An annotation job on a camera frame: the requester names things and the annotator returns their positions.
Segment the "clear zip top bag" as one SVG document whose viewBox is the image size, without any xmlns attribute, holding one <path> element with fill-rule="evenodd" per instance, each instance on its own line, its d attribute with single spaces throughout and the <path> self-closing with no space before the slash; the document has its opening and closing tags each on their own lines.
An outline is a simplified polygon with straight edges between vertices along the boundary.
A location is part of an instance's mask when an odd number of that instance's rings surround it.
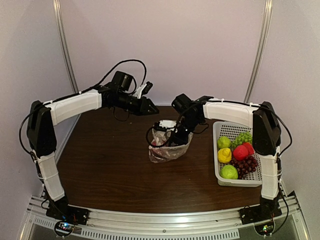
<svg viewBox="0 0 320 240">
<path fill-rule="evenodd" d="M 154 130 L 154 128 L 152 128 L 150 130 L 151 133 L 148 134 L 147 139 L 150 140 L 150 143 L 153 140 L 166 142 L 170 138 L 171 132 L 173 130 L 174 129 L 167 130 L 166 132 L 163 132 L 163 131 L 156 131 L 156 130 Z M 190 146 L 191 140 L 193 138 L 193 135 L 194 134 L 192 132 L 189 134 L 188 143 L 185 145 L 180 145 L 180 146 L 169 145 L 170 143 L 168 142 L 165 146 L 159 147 L 159 148 L 149 146 L 148 147 L 149 160 L 152 163 L 157 164 L 157 163 L 169 162 L 169 161 L 176 160 L 176 159 L 180 158 L 181 156 L 183 156 L 187 152 L 187 150 Z"/>
</svg>

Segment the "green fake apple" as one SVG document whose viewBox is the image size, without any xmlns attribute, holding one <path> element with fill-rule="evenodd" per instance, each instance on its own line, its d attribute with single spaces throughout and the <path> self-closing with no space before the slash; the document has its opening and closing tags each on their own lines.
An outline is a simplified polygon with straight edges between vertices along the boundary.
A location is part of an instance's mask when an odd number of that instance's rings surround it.
<svg viewBox="0 0 320 240">
<path fill-rule="evenodd" d="M 217 147 L 218 149 L 230 148 L 231 147 L 231 140 L 227 136 L 221 136 L 217 140 Z"/>
<path fill-rule="evenodd" d="M 237 180 L 238 171 L 233 165 L 225 165 L 219 172 L 220 176 L 224 179 Z"/>
</svg>

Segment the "yellow fake lemon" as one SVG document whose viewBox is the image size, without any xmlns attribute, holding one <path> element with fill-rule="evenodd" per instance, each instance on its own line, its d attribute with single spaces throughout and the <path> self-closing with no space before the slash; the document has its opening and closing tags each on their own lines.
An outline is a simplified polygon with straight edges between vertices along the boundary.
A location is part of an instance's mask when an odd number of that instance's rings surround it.
<svg viewBox="0 0 320 240">
<path fill-rule="evenodd" d="M 228 164 L 232 160 L 232 151 L 230 148 L 221 148 L 217 153 L 217 158 L 220 163 Z"/>
</svg>

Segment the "pink fake peach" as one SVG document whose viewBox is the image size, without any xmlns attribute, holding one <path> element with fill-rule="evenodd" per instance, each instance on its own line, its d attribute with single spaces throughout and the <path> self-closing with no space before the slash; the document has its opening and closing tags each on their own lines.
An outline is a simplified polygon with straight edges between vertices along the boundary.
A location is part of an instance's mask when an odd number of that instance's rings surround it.
<svg viewBox="0 0 320 240">
<path fill-rule="evenodd" d="M 243 145 L 238 145 L 234 150 L 233 150 L 233 157 L 237 161 L 243 161 L 246 157 L 248 157 L 248 150 L 246 147 Z"/>
</svg>

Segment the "green fake grapes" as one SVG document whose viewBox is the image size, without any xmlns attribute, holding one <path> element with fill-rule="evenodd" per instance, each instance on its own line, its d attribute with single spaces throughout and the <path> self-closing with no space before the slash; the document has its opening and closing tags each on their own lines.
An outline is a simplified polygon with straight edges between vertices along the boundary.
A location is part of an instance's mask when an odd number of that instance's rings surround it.
<svg viewBox="0 0 320 240">
<path fill-rule="evenodd" d="M 242 145 L 243 143 L 250 143 L 252 144 L 253 142 L 253 136 L 252 134 L 247 131 L 247 132 L 241 132 L 232 142 L 231 142 L 231 147 L 236 148 L 239 145 Z"/>
</svg>

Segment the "red fake apple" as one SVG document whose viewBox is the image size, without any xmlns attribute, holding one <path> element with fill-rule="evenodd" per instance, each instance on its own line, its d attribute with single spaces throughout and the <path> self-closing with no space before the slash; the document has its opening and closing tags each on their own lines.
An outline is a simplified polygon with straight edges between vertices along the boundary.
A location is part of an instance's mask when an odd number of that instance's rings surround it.
<svg viewBox="0 0 320 240">
<path fill-rule="evenodd" d="M 248 155 L 253 155 L 255 153 L 253 146 L 249 142 L 244 142 L 242 145 L 246 147 Z"/>
</svg>

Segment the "purple fake grapes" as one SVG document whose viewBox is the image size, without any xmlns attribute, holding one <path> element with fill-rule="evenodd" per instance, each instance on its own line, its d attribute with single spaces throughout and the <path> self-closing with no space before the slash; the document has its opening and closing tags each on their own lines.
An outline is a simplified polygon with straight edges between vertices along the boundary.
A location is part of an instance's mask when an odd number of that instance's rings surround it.
<svg viewBox="0 0 320 240">
<path fill-rule="evenodd" d="M 230 164 L 236 168 L 239 180 L 245 179 L 250 173 L 254 173 L 258 167 L 258 161 L 253 155 L 249 155 L 241 161 L 232 159 Z"/>
</svg>

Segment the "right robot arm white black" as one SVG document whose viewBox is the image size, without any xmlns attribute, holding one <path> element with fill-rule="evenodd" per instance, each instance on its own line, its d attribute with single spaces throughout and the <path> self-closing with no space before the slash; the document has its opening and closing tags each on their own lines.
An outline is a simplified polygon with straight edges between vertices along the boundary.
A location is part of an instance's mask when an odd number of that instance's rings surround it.
<svg viewBox="0 0 320 240">
<path fill-rule="evenodd" d="M 279 195 L 281 127 L 273 106 L 269 102 L 260 105 L 202 96 L 191 100 L 184 93 L 171 103 L 179 113 L 169 139 L 169 144 L 185 145 L 189 134 L 206 120 L 217 119 L 252 129 L 252 146 L 258 154 L 262 170 L 260 215 L 271 217 Z"/>
</svg>

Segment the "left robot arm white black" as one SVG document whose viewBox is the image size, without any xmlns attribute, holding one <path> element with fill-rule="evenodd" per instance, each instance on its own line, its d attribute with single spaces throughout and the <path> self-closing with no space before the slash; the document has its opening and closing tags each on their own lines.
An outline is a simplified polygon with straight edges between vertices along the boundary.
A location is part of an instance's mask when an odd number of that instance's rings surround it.
<svg viewBox="0 0 320 240">
<path fill-rule="evenodd" d="M 116 71 L 111 82 L 105 85 L 98 84 L 88 91 L 57 100 L 32 103 L 26 130 L 30 155 L 39 170 L 51 208 L 61 214 L 67 213 L 69 203 L 56 165 L 54 127 L 69 118 L 100 108 L 120 108 L 135 116 L 158 114 L 158 108 L 145 96 L 153 84 L 148 81 L 130 93 L 134 80 L 132 75 Z"/>
</svg>

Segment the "white perforated plastic basket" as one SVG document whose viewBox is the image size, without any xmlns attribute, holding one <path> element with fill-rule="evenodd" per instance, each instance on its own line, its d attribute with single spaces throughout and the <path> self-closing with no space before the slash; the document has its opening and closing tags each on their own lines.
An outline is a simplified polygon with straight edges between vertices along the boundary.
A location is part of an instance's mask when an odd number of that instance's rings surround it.
<svg viewBox="0 0 320 240">
<path fill-rule="evenodd" d="M 232 122 L 213 124 L 214 171 L 220 186 L 255 188 L 262 184 L 252 129 Z"/>
</svg>

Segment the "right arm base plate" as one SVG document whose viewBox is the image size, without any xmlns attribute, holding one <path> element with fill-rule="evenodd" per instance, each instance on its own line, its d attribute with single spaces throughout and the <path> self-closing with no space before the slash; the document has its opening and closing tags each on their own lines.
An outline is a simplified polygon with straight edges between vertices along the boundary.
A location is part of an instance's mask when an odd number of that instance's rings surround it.
<svg viewBox="0 0 320 240">
<path fill-rule="evenodd" d="M 257 223 L 282 215 L 279 205 L 263 203 L 256 206 L 245 206 L 239 210 L 240 220 L 243 225 Z"/>
</svg>

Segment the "left aluminium frame post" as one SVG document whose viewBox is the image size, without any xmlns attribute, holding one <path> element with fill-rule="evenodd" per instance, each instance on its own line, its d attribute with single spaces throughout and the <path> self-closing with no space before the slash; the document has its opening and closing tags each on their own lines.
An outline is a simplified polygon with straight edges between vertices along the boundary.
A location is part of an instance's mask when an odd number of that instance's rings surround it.
<svg viewBox="0 0 320 240">
<path fill-rule="evenodd" d="M 60 0 L 53 0 L 52 2 L 53 2 L 53 11 L 54 11 L 54 16 L 55 16 L 55 21 L 56 21 L 56 25 L 57 25 L 57 31 L 58 31 L 61 51 L 62 51 L 62 57 L 64 60 L 66 72 L 67 72 L 68 79 L 69 79 L 73 93 L 78 93 L 79 88 L 78 88 L 78 84 L 76 82 L 74 69 L 72 66 L 71 56 L 70 56 L 68 43 L 67 43 L 67 36 L 65 33 L 65 28 L 64 28 L 61 1 Z"/>
</svg>

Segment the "aluminium frame post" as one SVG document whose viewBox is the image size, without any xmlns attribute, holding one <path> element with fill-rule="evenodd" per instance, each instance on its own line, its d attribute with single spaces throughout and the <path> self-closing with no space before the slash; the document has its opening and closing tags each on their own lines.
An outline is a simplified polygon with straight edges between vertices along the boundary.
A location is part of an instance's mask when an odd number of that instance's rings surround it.
<svg viewBox="0 0 320 240">
<path fill-rule="evenodd" d="M 245 103 L 250 102 L 250 99 L 253 94 L 254 87 L 258 78 L 265 46 L 268 40 L 269 31 L 270 31 L 272 14 L 273 14 L 273 0 L 265 0 L 257 50 L 255 54 L 255 59 L 254 59 L 248 87 L 244 97 Z"/>
<path fill-rule="evenodd" d="M 61 1 L 60 0 L 53 0 L 52 2 L 53 2 L 53 11 L 54 11 L 54 16 L 55 16 L 55 21 L 56 21 L 56 25 L 57 25 L 57 31 L 58 31 L 61 51 L 62 51 L 62 57 L 64 60 L 66 72 L 67 72 L 68 79 L 69 79 L 73 93 L 78 93 L 79 88 L 78 88 L 78 84 L 76 82 L 74 69 L 72 66 L 71 56 L 70 56 L 68 43 L 67 43 L 67 36 L 65 33 L 65 28 L 64 28 Z"/>
</svg>

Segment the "right aluminium frame post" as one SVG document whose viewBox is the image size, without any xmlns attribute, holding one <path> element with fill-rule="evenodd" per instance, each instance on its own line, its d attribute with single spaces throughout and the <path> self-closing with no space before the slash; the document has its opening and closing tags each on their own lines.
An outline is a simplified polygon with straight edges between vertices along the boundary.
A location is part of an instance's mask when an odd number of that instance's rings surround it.
<svg viewBox="0 0 320 240">
<path fill-rule="evenodd" d="M 244 97 L 245 103 L 250 102 L 250 99 L 253 94 L 254 87 L 258 78 L 265 46 L 268 40 L 269 31 L 270 31 L 272 14 L 273 14 L 273 0 L 265 0 L 257 50 L 255 54 L 255 59 L 254 59 L 248 87 Z"/>
</svg>

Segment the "aluminium front rail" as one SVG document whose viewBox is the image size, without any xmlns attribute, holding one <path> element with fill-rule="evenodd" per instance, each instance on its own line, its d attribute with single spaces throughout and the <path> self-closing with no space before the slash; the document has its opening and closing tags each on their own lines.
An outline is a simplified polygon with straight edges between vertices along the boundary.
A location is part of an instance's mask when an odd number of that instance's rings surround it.
<svg viewBox="0 0 320 240">
<path fill-rule="evenodd" d="M 57 220 L 46 216 L 43 198 L 32 196 L 18 240 L 310 240 L 298 199 L 286 198 L 289 207 L 285 224 L 272 236 L 256 228 L 264 223 L 242 223 L 240 209 L 194 213 L 130 213 L 88 208 L 86 225 L 78 225 L 63 238 L 54 232 Z"/>
</svg>

